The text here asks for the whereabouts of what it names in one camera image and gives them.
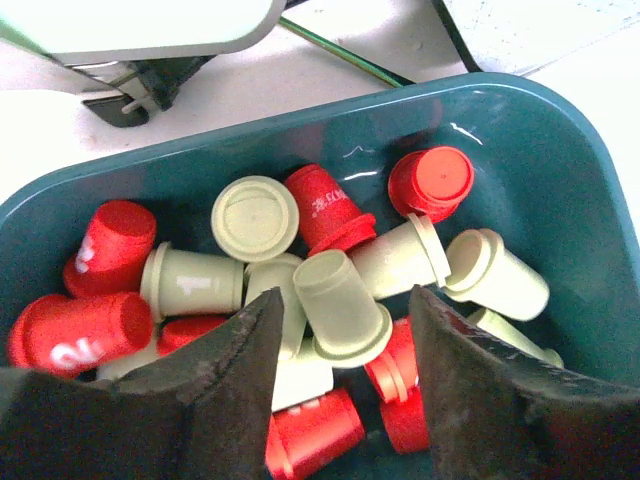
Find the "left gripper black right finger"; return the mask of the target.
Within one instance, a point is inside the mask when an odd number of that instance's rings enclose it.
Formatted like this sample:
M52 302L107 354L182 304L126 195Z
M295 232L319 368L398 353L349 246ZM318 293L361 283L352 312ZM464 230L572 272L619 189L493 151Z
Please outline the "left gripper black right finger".
M638 389L538 360L424 287L409 313L437 478L638 478Z

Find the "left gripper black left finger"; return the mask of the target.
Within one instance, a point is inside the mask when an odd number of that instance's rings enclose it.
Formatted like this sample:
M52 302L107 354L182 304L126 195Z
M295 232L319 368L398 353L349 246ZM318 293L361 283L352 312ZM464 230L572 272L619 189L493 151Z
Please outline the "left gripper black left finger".
M113 381L1 371L5 479L263 479L283 300Z

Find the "red capsule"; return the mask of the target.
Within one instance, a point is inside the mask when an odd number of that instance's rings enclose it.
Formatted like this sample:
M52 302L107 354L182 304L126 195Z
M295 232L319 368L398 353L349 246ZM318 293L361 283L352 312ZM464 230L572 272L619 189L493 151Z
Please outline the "red capsule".
M157 341L158 354L166 356L218 328L226 320L226 317L218 315L188 316L172 320L161 329Z
M92 216L63 281L76 298L137 292L157 232L155 216L128 200L102 204Z
M309 257L331 249L347 252L376 237L375 216L363 212L320 165L296 170L284 185L297 203Z
M469 195L474 176L462 151L439 146L402 157L391 170L387 191L401 216L426 215L436 224L450 217Z
M396 453L416 453L430 447L427 421L418 387L409 390L408 398L404 402L381 403L380 414Z
M408 400L409 391L419 382L409 317L393 323L388 344L364 368L383 402L402 403Z
M46 295L19 315L8 337L9 362L72 378L145 348L153 319L133 292L71 299Z
M271 415L265 463L275 479L305 479L354 448L365 437L344 388Z

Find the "red capsule top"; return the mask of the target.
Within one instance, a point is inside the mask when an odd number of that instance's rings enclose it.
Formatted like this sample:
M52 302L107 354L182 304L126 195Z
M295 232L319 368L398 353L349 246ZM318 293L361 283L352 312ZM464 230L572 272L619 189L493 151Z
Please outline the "red capsule top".
M309 257L331 249L347 252L376 237L375 216L363 212L320 165L296 170L284 185L297 203Z

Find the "teal plastic storage basket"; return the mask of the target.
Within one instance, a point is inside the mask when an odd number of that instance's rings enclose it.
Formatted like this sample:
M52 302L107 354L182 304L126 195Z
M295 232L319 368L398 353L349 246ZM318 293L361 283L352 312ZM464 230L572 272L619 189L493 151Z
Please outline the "teal plastic storage basket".
M569 102L532 81L476 73L389 90L161 143L45 175L1 207L1 330L32 300L63 289L64 261L92 212L140 202L160 235L214 252L204 226L214 194L244 174L283 177L305 162L335 173L377 217L399 223L383 190L394 159L451 145L476 171L443 224L498 231L548 282L550 302L525 326L566 370L639 391L639 246L610 155ZM360 373L346 383L370 431L322 479L439 479L431 450L399 455Z

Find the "green capsule bottom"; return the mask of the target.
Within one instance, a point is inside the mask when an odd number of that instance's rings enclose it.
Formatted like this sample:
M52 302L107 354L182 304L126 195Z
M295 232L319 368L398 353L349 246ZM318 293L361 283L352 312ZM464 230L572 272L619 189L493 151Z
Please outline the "green capsule bottom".
M295 357L278 362L271 409L277 412L304 403L333 387L331 365L317 355L312 339L305 338Z

